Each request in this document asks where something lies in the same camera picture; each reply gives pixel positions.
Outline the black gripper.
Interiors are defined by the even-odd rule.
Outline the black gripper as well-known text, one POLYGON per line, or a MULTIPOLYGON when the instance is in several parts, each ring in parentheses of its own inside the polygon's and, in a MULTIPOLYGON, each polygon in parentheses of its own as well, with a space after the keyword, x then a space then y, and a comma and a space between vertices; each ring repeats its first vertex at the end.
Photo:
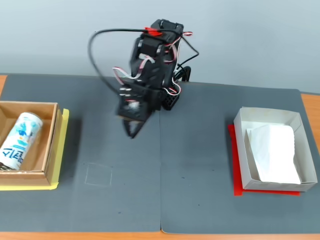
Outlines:
POLYGON ((122 120, 126 135, 131 139, 135 138, 153 111, 160 109, 162 91, 128 82, 120 87, 119 97, 117 114, 122 118, 135 118, 134 120, 138 122, 132 133, 131 121, 127 119, 122 120))

